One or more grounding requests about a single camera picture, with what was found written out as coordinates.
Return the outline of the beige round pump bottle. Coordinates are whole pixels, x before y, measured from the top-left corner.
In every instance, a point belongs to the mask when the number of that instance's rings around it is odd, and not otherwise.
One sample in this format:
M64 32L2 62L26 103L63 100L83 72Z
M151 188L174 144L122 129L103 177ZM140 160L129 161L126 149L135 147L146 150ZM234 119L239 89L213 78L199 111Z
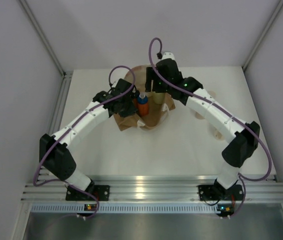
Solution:
M216 98L216 92L214 92L213 90L208 90L207 93L213 98L215 99ZM204 120L205 117L202 116L201 114L199 114L198 112L195 112L195 117L199 120Z

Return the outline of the cream pump bottle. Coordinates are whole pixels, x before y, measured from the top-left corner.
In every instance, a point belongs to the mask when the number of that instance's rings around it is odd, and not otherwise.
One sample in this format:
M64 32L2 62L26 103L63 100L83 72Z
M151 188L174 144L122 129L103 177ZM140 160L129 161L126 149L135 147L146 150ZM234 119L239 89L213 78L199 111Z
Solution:
M213 127L213 136L220 141L223 141L225 139L223 134L215 127Z

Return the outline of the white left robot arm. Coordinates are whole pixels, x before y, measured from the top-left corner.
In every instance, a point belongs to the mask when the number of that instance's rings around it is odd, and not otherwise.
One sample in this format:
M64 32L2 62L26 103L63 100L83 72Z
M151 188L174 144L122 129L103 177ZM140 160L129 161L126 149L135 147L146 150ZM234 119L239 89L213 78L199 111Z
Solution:
M52 135L44 134L39 140L39 163L58 180L77 189L84 200L94 196L94 181L82 173L72 151L95 127L114 114L125 117L137 109L132 100L134 85L122 78L109 91L98 92L86 109L64 128Z

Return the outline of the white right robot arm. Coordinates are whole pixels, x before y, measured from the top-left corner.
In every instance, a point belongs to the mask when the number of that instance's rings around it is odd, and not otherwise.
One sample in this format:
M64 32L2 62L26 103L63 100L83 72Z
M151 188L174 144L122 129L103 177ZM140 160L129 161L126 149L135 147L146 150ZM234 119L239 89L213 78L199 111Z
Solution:
M174 100L199 113L225 138L228 145L221 155L225 163L214 183L214 193L221 199L232 194L232 186L244 162L258 147L260 126L253 121L235 121L235 118L216 107L215 99L193 77L183 77L177 63L171 58L160 60L155 67L146 68L146 92L167 93Z

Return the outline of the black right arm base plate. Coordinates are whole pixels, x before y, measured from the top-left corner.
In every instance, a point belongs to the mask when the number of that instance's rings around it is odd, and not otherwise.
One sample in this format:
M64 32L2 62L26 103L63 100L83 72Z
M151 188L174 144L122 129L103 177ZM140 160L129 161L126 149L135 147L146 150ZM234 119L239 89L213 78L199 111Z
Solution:
M216 184L202 184L197 188L200 201L241 201L244 198L244 190L239 184L235 184L229 189L224 189Z

